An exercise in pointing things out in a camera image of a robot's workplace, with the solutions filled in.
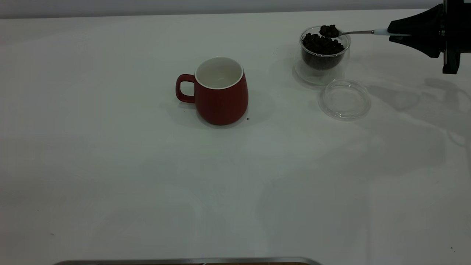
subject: glass bowl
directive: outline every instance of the glass bowl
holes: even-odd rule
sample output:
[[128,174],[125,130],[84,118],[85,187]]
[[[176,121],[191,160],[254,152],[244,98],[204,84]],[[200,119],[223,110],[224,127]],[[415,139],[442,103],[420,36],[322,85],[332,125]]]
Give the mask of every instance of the glass bowl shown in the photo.
[[302,40],[308,33],[320,35],[320,28],[321,26],[308,28],[299,37],[300,51],[295,53],[294,69],[304,81],[317,85],[327,85],[333,79],[343,77],[344,68],[350,58],[350,37],[343,35],[332,38],[344,46],[343,51],[336,54],[318,54],[304,47]]
[[318,102],[321,110],[328,116],[342,121],[363,118],[371,107],[366,87],[349,79],[332,81],[321,92]]

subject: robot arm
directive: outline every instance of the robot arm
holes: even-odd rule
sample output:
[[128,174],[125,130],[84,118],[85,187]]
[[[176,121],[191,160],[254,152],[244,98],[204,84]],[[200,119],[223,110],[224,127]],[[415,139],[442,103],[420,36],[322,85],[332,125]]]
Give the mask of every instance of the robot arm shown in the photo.
[[419,50],[438,58],[443,52],[443,73],[456,74],[461,53],[471,53],[471,3],[464,0],[444,0],[418,15],[392,21],[390,33],[410,34],[391,36],[389,41]]

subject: white wall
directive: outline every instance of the white wall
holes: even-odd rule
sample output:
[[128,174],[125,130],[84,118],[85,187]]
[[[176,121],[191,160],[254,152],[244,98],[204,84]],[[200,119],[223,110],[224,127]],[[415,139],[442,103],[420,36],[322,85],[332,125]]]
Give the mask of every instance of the white wall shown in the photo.
[[431,8],[441,0],[0,0],[0,18]]

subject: mug rim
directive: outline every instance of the mug rim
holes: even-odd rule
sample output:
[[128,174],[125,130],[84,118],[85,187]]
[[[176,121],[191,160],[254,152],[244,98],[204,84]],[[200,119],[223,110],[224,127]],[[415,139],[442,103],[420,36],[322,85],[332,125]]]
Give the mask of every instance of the mug rim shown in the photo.
[[[228,86],[225,86],[225,87],[222,87],[222,88],[215,88],[215,87],[210,87],[210,86],[206,86],[204,84],[202,84],[199,80],[198,80],[198,76],[196,75],[196,72],[198,71],[198,69],[205,63],[205,62],[208,62],[208,61],[211,61],[211,60],[214,60],[214,59],[229,59],[233,62],[235,62],[237,65],[239,65],[240,67],[240,70],[241,70],[241,74],[240,74],[240,77],[239,79],[237,79],[237,81],[235,81],[234,83],[228,85]],[[229,57],[224,57],[224,56],[216,56],[216,57],[213,57],[213,58],[210,58],[210,59],[207,59],[205,61],[203,61],[202,63],[200,63],[200,65],[198,65],[198,67],[196,68],[195,70],[195,79],[196,81],[198,82],[198,84],[200,84],[202,87],[205,87],[207,89],[212,89],[212,90],[224,90],[224,89],[227,89],[227,88],[230,88],[230,87],[233,87],[234,85],[236,85],[237,83],[239,83],[241,80],[242,80],[242,77],[244,76],[244,68],[242,67],[242,65],[237,62],[236,60],[232,59],[232,58],[229,58]]]

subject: mug handle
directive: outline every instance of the mug handle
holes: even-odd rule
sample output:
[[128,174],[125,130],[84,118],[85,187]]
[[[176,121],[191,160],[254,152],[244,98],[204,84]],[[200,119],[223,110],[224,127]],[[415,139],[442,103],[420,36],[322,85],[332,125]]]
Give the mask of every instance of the mug handle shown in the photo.
[[180,75],[177,79],[177,85],[175,86],[175,92],[177,94],[177,99],[179,99],[180,101],[183,101],[183,102],[187,102],[187,103],[194,103],[195,102],[195,97],[194,96],[188,96],[188,95],[185,95],[181,92],[180,84],[182,82],[192,82],[194,84],[196,82],[195,76],[194,75],[187,75],[187,74]]

